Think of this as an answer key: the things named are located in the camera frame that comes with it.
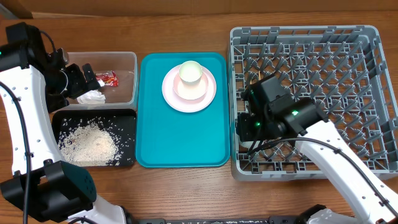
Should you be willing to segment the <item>red foil wrapper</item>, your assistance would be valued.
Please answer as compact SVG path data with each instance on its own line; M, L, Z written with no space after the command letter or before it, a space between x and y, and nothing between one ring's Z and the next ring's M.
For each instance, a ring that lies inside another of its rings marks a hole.
M107 72L96 73L96 79L100 86L119 86L119 78L112 70Z

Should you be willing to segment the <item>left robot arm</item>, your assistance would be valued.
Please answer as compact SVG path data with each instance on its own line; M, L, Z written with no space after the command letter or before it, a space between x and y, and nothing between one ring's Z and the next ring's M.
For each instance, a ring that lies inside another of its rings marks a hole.
M2 196L38 222L133 223L122 206L99 196L90 173L62 156L49 115L99 88L90 65L47 52L46 32L24 22L6 28L1 47L1 98L12 140L12 178Z

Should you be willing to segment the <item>white napkin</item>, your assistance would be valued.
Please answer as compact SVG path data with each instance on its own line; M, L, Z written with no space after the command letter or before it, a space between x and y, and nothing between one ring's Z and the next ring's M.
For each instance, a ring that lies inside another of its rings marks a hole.
M103 104L105 101L105 95L98 90L91 90L77 98L79 104Z

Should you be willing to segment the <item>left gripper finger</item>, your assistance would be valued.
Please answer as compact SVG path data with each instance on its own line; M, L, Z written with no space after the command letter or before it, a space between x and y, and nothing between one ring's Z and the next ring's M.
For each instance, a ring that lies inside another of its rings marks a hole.
M101 86L98 80L96 79L96 74L94 73L91 65L89 63L86 63L82 66L82 69L83 69L83 74L85 76L86 86L88 91L99 89Z
M67 97L76 99L88 91L85 76L77 64L69 65L65 72L68 77Z

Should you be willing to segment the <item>white bowl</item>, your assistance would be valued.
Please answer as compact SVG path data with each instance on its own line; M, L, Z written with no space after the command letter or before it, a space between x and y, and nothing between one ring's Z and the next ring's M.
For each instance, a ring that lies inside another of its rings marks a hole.
M240 143L239 143L240 146L242 146L242 147L244 147L244 148L247 148L247 149L249 149L249 148L251 147L252 144L253 144L252 141L246 141L246 142L240 142ZM257 147L258 144L259 144L259 141L257 141L257 142L255 143L254 147Z

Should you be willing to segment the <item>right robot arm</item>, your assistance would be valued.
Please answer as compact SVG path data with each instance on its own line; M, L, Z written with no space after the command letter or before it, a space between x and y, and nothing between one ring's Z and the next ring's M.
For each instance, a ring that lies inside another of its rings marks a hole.
M294 101L275 75L248 76L241 98L249 111L238 115L240 141L254 154L288 142L309 158L347 201L354 216L314 205L296 223L397 223L397 193L351 150L328 115L313 100Z

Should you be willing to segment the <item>white cup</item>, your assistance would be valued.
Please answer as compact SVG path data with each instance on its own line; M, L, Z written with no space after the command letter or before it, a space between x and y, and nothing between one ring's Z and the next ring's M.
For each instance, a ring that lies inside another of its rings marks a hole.
M180 79L188 85L197 84L201 79L202 73L202 66L193 60L182 63L178 70Z

